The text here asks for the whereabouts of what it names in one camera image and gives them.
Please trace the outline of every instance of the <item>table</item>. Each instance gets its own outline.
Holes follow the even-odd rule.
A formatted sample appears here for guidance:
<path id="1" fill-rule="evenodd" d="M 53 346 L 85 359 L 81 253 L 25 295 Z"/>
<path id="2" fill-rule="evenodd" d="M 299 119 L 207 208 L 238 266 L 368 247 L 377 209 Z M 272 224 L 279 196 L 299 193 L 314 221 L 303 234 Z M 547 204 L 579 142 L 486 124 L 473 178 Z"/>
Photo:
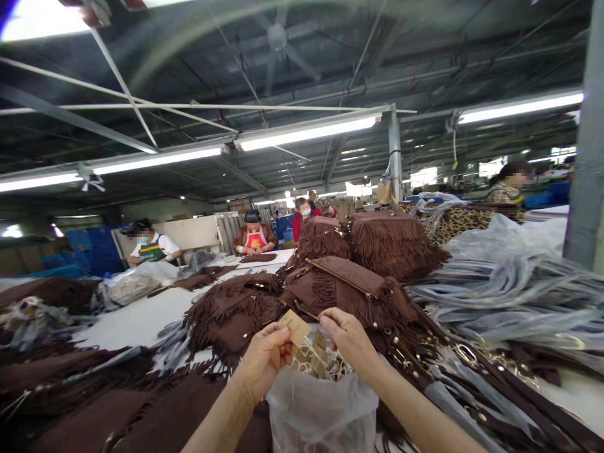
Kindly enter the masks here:
<path id="1" fill-rule="evenodd" d="M 238 269 L 222 276 L 218 282 L 237 275 L 266 271 L 276 272 L 293 254 L 294 249 L 278 250 L 277 258 L 268 263 L 242 264 Z M 236 257 L 231 265 L 238 264 L 241 258 Z M 170 288 L 157 296 L 134 301 L 130 305 L 100 316 L 100 320 L 91 328 L 74 335 L 79 347 L 99 345 L 104 349 L 120 349 L 126 346 L 151 346 L 156 341 L 157 332 L 171 322 L 182 320 L 185 311 L 191 307 L 191 301 L 205 294 L 211 286 L 189 292 L 182 288 Z M 211 350 L 199 351 L 193 363 L 212 358 Z M 182 359 L 180 366 L 186 364 Z M 155 356 L 155 369 L 161 368 L 163 356 Z M 558 388 L 541 379 L 539 389 L 542 395 L 573 412 L 582 419 L 592 431 L 604 438 L 604 387 L 590 377 L 569 370 L 561 370 L 563 386 Z"/>

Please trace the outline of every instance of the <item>zipper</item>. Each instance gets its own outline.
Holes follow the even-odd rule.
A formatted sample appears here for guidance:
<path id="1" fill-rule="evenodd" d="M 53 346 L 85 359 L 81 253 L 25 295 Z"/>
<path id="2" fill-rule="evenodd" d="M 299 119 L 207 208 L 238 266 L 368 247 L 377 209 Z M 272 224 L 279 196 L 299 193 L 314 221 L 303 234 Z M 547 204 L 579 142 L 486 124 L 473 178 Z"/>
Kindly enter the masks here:
<path id="1" fill-rule="evenodd" d="M 355 285 L 353 282 L 350 282 L 348 280 L 346 280 L 345 278 L 343 278 L 342 276 L 339 276 L 338 274 L 336 274 L 335 272 L 330 271 L 329 269 L 324 268 L 323 266 L 319 266 L 317 263 L 312 262 L 310 259 L 306 258 L 305 260 L 307 263 L 312 264 L 313 266 L 315 266 L 318 269 L 321 269 L 323 272 L 327 272 L 328 274 L 336 277 L 337 279 L 343 281 L 344 283 L 349 284 L 350 286 L 352 286 L 354 289 L 362 292 L 363 294 L 365 294 L 365 297 L 367 298 L 367 300 L 369 302 L 371 302 L 371 296 L 373 294 L 368 293 L 367 291 L 365 291 L 364 289 L 362 289 L 360 286 Z"/>

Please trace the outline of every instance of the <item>support column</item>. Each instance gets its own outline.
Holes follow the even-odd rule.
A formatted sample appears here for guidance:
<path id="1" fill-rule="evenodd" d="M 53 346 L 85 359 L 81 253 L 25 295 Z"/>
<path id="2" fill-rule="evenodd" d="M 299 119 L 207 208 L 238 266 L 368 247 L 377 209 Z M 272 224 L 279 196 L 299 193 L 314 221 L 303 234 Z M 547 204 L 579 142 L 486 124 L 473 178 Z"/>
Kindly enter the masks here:
<path id="1" fill-rule="evenodd" d="M 594 0 L 564 256 L 604 274 L 604 0 Z"/>
<path id="2" fill-rule="evenodd" d="M 388 143 L 390 145 L 390 174 L 393 177 L 394 198 L 396 202 L 403 200 L 403 160 L 401 158 L 401 129 L 396 117 L 396 104 L 391 105 L 388 118 Z"/>

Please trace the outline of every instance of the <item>worker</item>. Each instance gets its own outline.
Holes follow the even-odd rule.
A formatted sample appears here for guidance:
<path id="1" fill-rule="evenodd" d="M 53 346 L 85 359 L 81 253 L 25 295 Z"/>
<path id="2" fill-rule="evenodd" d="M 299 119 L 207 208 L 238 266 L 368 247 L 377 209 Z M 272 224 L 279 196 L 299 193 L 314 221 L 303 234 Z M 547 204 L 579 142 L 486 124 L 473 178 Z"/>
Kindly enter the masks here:
<path id="1" fill-rule="evenodd" d="M 361 197 L 357 197 L 357 199 L 354 201 L 354 207 L 355 207 L 355 209 L 356 209 L 357 212 L 364 211 L 364 209 L 363 209 L 363 200 L 361 200 Z"/>
<path id="2" fill-rule="evenodd" d="M 519 187 L 532 175 L 530 166 L 525 162 L 512 162 L 503 166 L 499 174 L 489 180 L 489 191 L 484 197 L 485 203 L 520 204 L 524 200 Z"/>
<path id="3" fill-rule="evenodd" d="M 245 225 L 233 241 L 233 249 L 245 256 L 259 255 L 277 247 L 277 240 L 268 225 L 262 223 L 259 210 L 245 213 Z"/>
<path id="4" fill-rule="evenodd" d="M 178 266 L 177 259 L 182 256 L 181 248 L 170 236 L 157 233 L 149 219 L 130 222 L 120 232 L 137 240 L 137 246 L 126 260 L 130 267 L 138 266 L 144 261 L 167 261 Z"/>
<path id="5" fill-rule="evenodd" d="M 332 339 L 332 349 L 339 350 L 359 377 L 377 393 L 419 451 L 486 453 L 378 355 L 357 318 L 339 308 L 329 308 L 319 315 L 319 321 Z M 297 352 L 290 333 L 289 328 L 279 329 L 274 322 L 254 335 L 233 377 L 181 453 L 235 451 L 254 407 Z"/>
<path id="6" fill-rule="evenodd" d="M 294 230 L 294 242 L 298 243 L 302 231 L 302 222 L 309 217 L 321 216 L 321 210 L 313 209 L 310 202 L 304 197 L 296 198 L 294 204 L 296 205 L 296 216 L 291 221 L 291 227 Z"/>

